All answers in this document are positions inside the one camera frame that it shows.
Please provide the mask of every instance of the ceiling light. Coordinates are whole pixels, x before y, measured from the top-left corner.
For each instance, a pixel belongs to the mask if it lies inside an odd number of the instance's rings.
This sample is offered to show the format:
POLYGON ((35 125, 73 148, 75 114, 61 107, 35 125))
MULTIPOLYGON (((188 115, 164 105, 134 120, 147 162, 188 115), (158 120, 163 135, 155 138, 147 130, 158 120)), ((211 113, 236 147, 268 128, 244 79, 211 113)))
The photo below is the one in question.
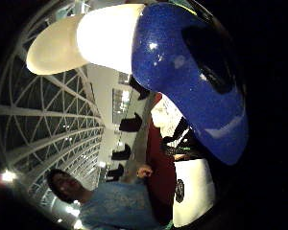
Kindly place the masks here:
POLYGON ((6 170, 5 172, 3 172, 1 174, 1 180, 3 182, 11 183, 16 178, 17 178, 16 174, 14 172, 10 172, 8 170, 6 170))

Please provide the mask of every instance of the man's hair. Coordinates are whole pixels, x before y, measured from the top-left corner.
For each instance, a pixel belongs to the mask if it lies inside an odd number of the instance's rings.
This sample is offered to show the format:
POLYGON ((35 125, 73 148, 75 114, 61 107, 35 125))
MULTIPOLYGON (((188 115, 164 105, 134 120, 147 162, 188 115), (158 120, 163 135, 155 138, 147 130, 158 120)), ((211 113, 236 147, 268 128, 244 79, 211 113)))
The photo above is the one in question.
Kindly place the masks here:
POLYGON ((49 173, 47 174, 47 183, 48 183, 48 186, 49 188, 52 190, 52 192, 62 201, 66 202, 66 203, 72 203, 74 201, 73 198, 69 197, 68 195, 65 195, 63 194, 59 188, 58 188, 58 185, 56 185, 54 183, 54 176, 56 174, 67 174, 69 176, 71 176, 69 173, 67 172, 64 172, 62 170, 59 170, 59 169, 53 169, 51 171, 49 171, 49 173))

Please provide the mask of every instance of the black background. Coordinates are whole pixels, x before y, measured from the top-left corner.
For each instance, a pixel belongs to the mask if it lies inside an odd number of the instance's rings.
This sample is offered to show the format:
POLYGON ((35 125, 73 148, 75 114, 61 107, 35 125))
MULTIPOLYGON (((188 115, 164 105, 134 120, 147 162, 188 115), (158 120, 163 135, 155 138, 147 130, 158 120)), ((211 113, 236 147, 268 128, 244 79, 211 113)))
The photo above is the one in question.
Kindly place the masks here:
MULTIPOLYGON (((0 60, 21 26, 46 2, 0 1, 0 60)), ((239 163, 233 199, 198 229, 287 229, 288 1, 199 2, 219 18, 235 42, 247 83, 250 141, 239 163)), ((0 188, 0 229, 13 227, 60 229, 14 200, 9 189, 0 188)))

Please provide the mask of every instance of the cream white horn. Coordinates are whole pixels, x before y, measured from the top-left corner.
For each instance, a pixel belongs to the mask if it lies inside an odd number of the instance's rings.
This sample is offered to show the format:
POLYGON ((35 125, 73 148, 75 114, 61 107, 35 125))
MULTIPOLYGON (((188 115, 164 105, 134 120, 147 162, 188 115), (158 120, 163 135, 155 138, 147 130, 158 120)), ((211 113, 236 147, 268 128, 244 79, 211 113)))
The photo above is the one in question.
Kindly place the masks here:
POLYGON ((145 5, 126 4, 66 17, 31 45, 27 67, 39 75, 64 72, 89 62, 132 73, 132 39, 145 5))

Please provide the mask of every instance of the support beam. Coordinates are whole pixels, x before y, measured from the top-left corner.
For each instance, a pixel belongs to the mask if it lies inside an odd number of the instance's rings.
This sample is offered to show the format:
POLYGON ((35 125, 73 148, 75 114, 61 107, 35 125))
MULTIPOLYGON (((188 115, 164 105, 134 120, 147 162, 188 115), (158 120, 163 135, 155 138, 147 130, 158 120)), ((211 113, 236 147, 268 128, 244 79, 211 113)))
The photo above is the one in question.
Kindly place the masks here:
POLYGON ((51 144, 54 144, 58 142, 61 139, 67 138, 69 136, 72 136, 74 134, 90 131, 90 130, 95 130, 100 128, 99 126, 96 127, 88 127, 88 128, 81 128, 78 130, 70 131, 70 132, 64 132, 62 134, 58 134, 56 136, 52 136, 52 138, 47 137, 40 139, 38 141, 35 141, 33 143, 30 143, 30 146, 24 146, 24 147, 19 147, 16 149, 13 149, 11 151, 6 152, 6 156, 8 158, 9 164, 12 166, 21 159, 27 157, 28 155, 32 154, 33 152, 37 150, 41 150, 47 146, 50 146, 51 144))
POLYGON ((68 154, 71 150, 74 150, 75 148, 79 147, 80 145, 82 145, 86 142, 89 142, 90 140, 93 140, 93 139, 98 138, 98 137, 101 137, 101 135, 97 135, 94 137, 88 137, 88 138, 82 140, 81 142, 78 142, 78 143, 74 144, 73 146, 68 147, 68 148, 64 149, 63 151, 59 152, 58 154, 50 157, 45 162, 43 162, 43 164, 38 165, 37 167, 34 168, 33 171, 26 174, 26 179, 24 181, 24 184, 26 184, 28 187, 31 187, 39 179, 40 176, 42 176, 49 168, 51 168, 51 166, 56 164, 63 156, 68 154))
POLYGON ((81 114, 73 113, 61 113, 55 111, 42 111, 39 109, 23 108, 16 106, 0 105, 0 115, 14 115, 14 116, 25 116, 25 117, 70 117, 70 118, 90 118, 95 119, 98 122, 102 122, 102 119, 97 116, 86 116, 81 114))

